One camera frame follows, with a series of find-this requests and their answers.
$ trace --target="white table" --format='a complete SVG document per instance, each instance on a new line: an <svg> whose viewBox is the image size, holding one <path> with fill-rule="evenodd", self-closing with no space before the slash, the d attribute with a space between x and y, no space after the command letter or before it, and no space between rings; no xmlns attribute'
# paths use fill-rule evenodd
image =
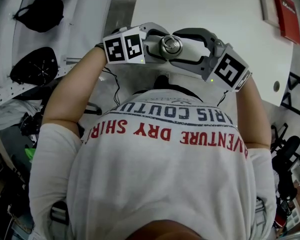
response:
<svg viewBox="0 0 300 240"><path fill-rule="evenodd" d="M215 33L249 64L261 98L280 106L293 43L263 21L260 0L137 0L131 25L146 22L159 24L170 33L183 28L205 28ZM280 84L277 92L276 81Z"/></svg>

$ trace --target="chair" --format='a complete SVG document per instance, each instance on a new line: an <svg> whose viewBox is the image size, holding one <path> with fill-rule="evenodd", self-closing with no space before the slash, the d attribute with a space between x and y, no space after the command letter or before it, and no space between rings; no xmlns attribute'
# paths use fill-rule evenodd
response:
<svg viewBox="0 0 300 240"><path fill-rule="evenodd" d="M276 151L276 156L272 159L272 168L279 175L278 192L280 198L291 201L297 196L297 189L294 187L292 180L291 168L300 159L300 155L296 153L300 145L300 138L298 136L291 136L288 140L284 140L288 125L285 123L283 127L284 130L279 136L277 128L274 125L271 126L275 135L275 140L271 145L271 153ZM290 160L292 156L296 156L294 161Z"/></svg>

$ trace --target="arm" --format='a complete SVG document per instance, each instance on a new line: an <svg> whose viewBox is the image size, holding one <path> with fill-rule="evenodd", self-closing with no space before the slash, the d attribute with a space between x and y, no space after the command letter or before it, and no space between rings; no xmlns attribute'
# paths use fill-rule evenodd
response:
<svg viewBox="0 0 300 240"><path fill-rule="evenodd" d="M95 47L61 80L44 111L42 124L61 125L77 136L77 122L84 114L90 95L107 64L105 52Z"/></svg>
<svg viewBox="0 0 300 240"><path fill-rule="evenodd" d="M248 149L270 149L271 128L252 77L236 93L238 129Z"/></svg>

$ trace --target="strap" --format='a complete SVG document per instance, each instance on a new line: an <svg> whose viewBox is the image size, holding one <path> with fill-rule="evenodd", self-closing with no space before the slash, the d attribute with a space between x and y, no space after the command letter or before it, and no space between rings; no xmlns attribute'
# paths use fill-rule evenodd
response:
<svg viewBox="0 0 300 240"><path fill-rule="evenodd" d="M51 224L49 234L53 240L73 240L71 224L69 221L68 206L65 201L53 204L50 210Z"/></svg>
<svg viewBox="0 0 300 240"><path fill-rule="evenodd" d="M254 221L256 224L256 228L255 228L256 237L262 236L267 222L266 217L267 217L267 213L266 213L264 201L262 201L260 198L257 197L256 206L255 206L255 215L254 215Z"/></svg>
<svg viewBox="0 0 300 240"><path fill-rule="evenodd" d="M102 50L105 50L105 46L104 46L104 43L103 43L103 42L96 44L94 47L99 47L99 48L101 48Z"/></svg>
<svg viewBox="0 0 300 240"><path fill-rule="evenodd" d="M19 10L15 13L15 15L13 16L13 18L16 19L16 20L18 20L18 18L19 18L19 13L22 12L23 10L29 9L29 8L30 8L30 5L28 5L28 6L24 7L24 8L19 9Z"/></svg>

